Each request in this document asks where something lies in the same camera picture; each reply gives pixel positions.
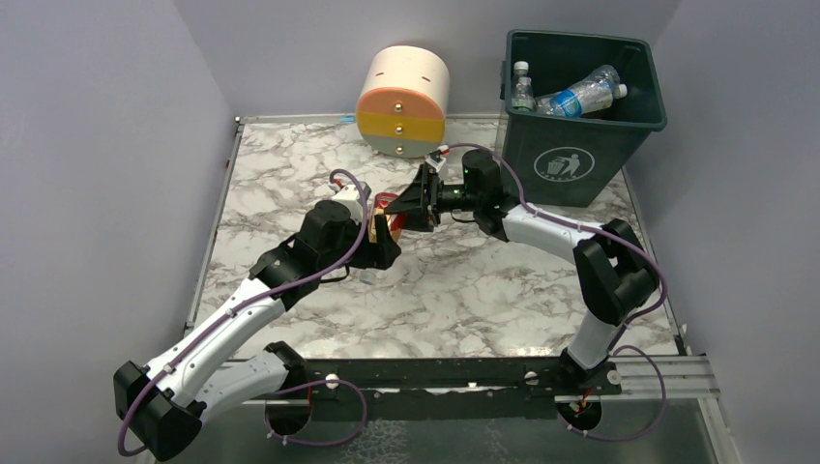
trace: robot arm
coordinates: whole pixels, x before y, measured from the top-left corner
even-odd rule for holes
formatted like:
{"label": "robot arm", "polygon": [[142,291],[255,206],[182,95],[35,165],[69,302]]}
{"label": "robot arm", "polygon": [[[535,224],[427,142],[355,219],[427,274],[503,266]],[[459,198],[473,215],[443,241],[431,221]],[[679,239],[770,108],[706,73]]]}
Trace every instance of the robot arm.
{"label": "robot arm", "polygon": [[583,385],[603,367],[627,316],[659,287],[658,274],[643,257],[589,232],[602,229],[641,248],[631,227],[619,219],[593,224],[557,215],[548,215],[553,220],[534,215],[532,208],[525,208],[504,192],[501,166],[485,150],[464,154],[462,184],[444,184],[439,178],[445,166],[441,154],[441,150],[430,154],[411,185],[385,213],[404,213],[405,229],[429,232],[439,225],[442,213],[472,212],[485,234],[542,249],[573,263],[589,311],[561,353],[562,378],[558,381]]}
{"label": "robot arm", "polygon": [[[369,194],[365,186],[366,197]],[[266,352],[240,365],[220,367],[253,334],[316,290],[321,281],[292,286],[252,304],[245,302],[283,284],[314,276],[351,250],[366,220],[361,201],[353,186],[342,188],[330,200],[319,201],[306,214],[300,231],[262,254],[237,291],[198,328],[146,364],[126,362],[117,370],[117,414],[125,420],[132,410],[129,428],[158,460],[183,450],[202,423],[218,413],[262,393],[275,392],[290,379],[304,382],[304,372],[293,368],[299,356],[284,344],[269,345]],[[376,243],[360,242],[345,266],[386,269],[398,257],[400,249],[384,217],[374,221]],[[244,306],[241,311],[236,310],[239,305]]]}

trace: trash can logo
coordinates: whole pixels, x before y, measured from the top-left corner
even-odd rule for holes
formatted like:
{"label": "trash can logo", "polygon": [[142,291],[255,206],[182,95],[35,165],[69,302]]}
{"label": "trash can logo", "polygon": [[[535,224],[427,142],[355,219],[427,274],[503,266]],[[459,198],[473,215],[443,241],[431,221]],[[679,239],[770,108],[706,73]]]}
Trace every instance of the trash can logo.
{"label": "trash can logo", "polygon": [[550,182],[572,182],[585,177],[595,167],[595,158],[577,147],[558,147],[541,153],[533,168]]}

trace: orange stripe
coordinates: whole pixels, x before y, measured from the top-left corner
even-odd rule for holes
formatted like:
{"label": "orange stripe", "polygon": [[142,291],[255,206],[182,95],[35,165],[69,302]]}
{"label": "orange stripe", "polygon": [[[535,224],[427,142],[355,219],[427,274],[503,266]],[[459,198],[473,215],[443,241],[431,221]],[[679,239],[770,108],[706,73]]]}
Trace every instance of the orange stripe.
{"label": "orange stripe", "polygon": [[[395,104],[401,103],[401,112]],[[441,108],[427,95],[398,87],[379,87],[359,97],[356,111],[381,114],[401,114],[410,118],[444,119]]]}

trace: white marble surface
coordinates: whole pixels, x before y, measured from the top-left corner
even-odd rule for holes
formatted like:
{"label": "white marble surface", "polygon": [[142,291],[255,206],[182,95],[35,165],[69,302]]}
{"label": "white marble surface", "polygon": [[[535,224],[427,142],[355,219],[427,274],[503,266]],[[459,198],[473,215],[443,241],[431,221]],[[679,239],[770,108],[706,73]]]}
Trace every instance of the white marble surface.
{"label": "white marble surface", "polygon": [[[496,124],[448,121],[447,140],[490,145]],[[462,151],[450,162],[460,166]],[[258,256],[297,231],[312,205],[331,196],[328,173],[345,168],[373,192],[400,192],[418,160],[374,155],[351,124],[248,125],[236,160],[196,323],[236,289]],[[450,169],[458,179],[460,169]],[[550,211],[637,229],[619,175],[587,209]],[[504,244],[449,217],[432,234],[405,232],[401,256],[374,285],[357,271],[323,285],[238,352],[248,358],[284,340],[305,358],[428,358],[557,355],[586,310],[573,265]],[[676,353],[662,309],[635,321],[623,343]]]}

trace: cylindrical container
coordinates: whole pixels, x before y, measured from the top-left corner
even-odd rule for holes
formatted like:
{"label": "cylindrical container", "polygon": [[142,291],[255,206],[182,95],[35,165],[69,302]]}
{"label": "cylindrical container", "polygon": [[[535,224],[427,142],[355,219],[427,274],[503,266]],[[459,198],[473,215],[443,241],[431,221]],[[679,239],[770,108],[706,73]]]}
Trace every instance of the cylindrical container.
{"label": "cylindrical container", "polygon": [[377,151],[419,158],[441,145],[450,72],[435,53],[391,46],[370,64],[356,104],[362,138]]}

